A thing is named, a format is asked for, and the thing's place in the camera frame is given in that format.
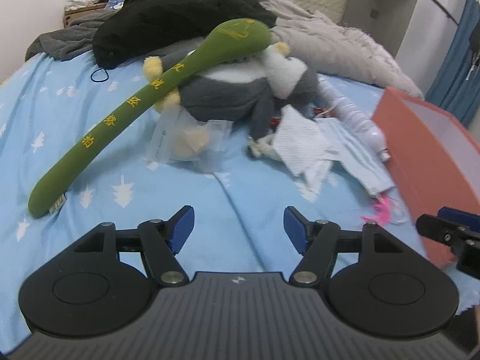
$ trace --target white plastic bottle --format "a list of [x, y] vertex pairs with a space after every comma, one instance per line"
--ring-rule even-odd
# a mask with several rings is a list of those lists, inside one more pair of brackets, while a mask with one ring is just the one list
[[382, 130], [373, 123], [354, 103], [342, 95], [327, 80], [318, 77], [318, 89], [320, 96], [327, 107], [333, 110], [335, 115], [345, 123], [358, 138], [368, 147], [370, 147], [382, 162], [390, 159], [388, 153], [385, 135]]

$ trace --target yellow plush paw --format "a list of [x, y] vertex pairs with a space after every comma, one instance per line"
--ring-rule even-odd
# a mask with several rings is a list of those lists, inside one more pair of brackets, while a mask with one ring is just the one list
[[180, 92], [178, 88], [172, 89], [168, 95], [153, 104], [153, 109], [160, 114], [164, 107], [174, 104], [180, 104]]
[[273, 46], [282, 54], [283, 56], [287, 56], [290, 54], [290, 46], [285, 42], [278, 42], [275, 43]]
[[149, 83], [163, 73], [162, 60], [159, 56], [150, 56], [143, 62], [143, 75]]

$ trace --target black jacket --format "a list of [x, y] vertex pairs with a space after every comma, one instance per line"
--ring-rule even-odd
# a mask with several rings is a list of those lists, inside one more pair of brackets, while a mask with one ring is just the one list
[[257, 0], [125, 0], [121, 11], [97, 30], [93, 53], [101, 68], [112, 69], [179, 40], [206, 36], [220, 23], [241, 17], [269, 27], [277, 19]]

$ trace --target blue curtain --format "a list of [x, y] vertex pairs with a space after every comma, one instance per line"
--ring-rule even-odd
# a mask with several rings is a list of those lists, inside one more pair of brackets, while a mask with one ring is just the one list
[[465, 9], [443, 65], [425, 99], [454, 115], [465, 127], [480, 104], [480, 68], [475, 67], [466, 80], [473, 61], [470, 35], [480, 20], [476, 0], [466, 0]]

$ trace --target black circular pad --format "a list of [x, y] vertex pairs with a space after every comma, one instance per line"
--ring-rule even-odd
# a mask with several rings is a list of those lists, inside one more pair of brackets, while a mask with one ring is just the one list
[[102, 234], [88, 236], [20, 288], [18, 303], [32, 331], [69, 338], [102, 335], [135, 320], [149, 304], [153, 288], [148, 279], [117, 259], [114, 227], [104, 245]]
[[409, 274], [380, 274], [370, 280], [370, 293], [383, 303], [406, 305], [419, 300], [425, 294], [425, 286]]
[[87, 304], [103, 298], [109, 281], [99, 274], [80, 272], [62, 277], [53, 285], [55, 296], [65, 303]]
[[330, 280], [328, 301], [350, 325], [379, 337], [434, 332], [455, 315], [458, 292], [448, 276], [424, 263], [410, 269], [387, 261], [350, 265]]

